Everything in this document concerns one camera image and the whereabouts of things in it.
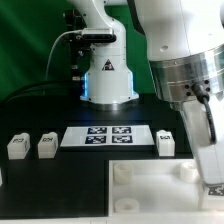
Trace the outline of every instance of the black cable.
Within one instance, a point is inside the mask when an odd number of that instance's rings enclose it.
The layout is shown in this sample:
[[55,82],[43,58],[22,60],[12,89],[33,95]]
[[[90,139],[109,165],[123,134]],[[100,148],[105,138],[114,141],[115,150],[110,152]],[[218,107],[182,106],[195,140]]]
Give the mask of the black cable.
[[194,92],[195,96],[197,97],[197,100],[200,103],[204,104],[204,106],[205,106],[206,115],[207,115],[207,119],[208,119],[208,123],[209,123],[210,134],[211,134],[211,143],[215,144],[217,139],[216,139],[215,125],[214,125],[214,120],[212,117],[211,108],[208,104],[209,99],[210,99],[209,94],[204,89],[204,87],[199,83],[195,83],[191,87],[191,89]]
[[214,125],[214,121],[213,121],[213,117],[212,117],[212,112],[211,112],[210,106],[208,104],[207,98],[203,97],[202,100],[203,100],[203,104],[206,109],[207,119],[208,119],[208,123],[209,123],[209,127],[210,127],[211,142],[213,144],[215,144],[216,143],[216,132],[215,132],[215,125]]
[[34,84],[31,84],[31,85],[27,85],[27,86],[24,86],[20,89],[15,90],[14,92],[10,93],[5,99],[3,99],[0,102],[0,106],[3,106],[9,100],[16,97],[17,95],[23,94],[23,92],[25,92],[26,90],[32,89],[34,87],[40,87],[40,86],[45,86],[45,85],[53,85],[53,84],[61,84],[61,83],[74,83],[74,82],[72,80],[57,80],[57,81],[44,81],[44,82],[39,82],[39,83],[34,83]]

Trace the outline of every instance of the white cube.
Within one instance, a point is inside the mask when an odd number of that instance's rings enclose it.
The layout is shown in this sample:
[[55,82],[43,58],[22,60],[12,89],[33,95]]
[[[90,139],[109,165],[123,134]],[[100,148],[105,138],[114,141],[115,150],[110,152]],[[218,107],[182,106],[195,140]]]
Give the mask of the white cube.
[[7,148],[9,159],[24,159],[30,149],[29,134],[14,135]]
[[164,130],[156,133],[156,145],[159,151],[159,156],[174,156],[175,142],[171,132]]
[[58,148],[58,136],[55,132],[43,134],[38,143],[38,155],[40,159],[54,158]]

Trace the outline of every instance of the small white block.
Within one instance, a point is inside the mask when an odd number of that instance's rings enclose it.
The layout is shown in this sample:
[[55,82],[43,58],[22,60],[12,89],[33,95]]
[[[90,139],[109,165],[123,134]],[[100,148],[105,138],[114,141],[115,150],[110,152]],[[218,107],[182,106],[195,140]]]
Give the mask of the small white block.
[[200,210],[224,210],[224,185],[204,187],[199,193]]
[[14,135],[7,148],[9,159],[24,159],[30,149],[29,134]]
[[171,132],[158,131],[156,133],[156,145],[159,156],[174,156],[175,142]]
[[58,148],[58,135],[55,132],[43,134],[38,143],[38,155],[40,159],[54,158]]

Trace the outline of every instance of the warning label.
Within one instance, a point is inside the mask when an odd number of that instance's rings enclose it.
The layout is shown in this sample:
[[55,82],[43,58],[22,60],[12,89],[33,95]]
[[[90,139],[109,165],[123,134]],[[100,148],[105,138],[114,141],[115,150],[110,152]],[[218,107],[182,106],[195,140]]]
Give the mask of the warning label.
[[114,67],[109,59],[107,60],[106,64],[103,66],[102,70],[103,71],[114,71]]

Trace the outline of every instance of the white plastic block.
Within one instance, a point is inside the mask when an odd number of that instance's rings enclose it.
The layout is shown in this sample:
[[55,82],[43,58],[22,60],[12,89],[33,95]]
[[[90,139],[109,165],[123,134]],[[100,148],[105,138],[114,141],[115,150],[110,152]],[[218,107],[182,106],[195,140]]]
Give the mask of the white plastic block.
[[188,161],[181,164],[180,179],[189,184],[195,184],[199,181],[199,174],[195,161]]
[[156,145],[159,156],[174,156],[175,142],[171,132],[158,131],[156,133]]
[[199,193],[200,210],[224,210],[224,185],[204,187]]
[[29,134],[14,135],[7,148],[9,159],[24,159],[30,149]]
[[38,143],[38,155],[40,159],[54,158],[58,148],[58,135],[55,132],[43,134]]

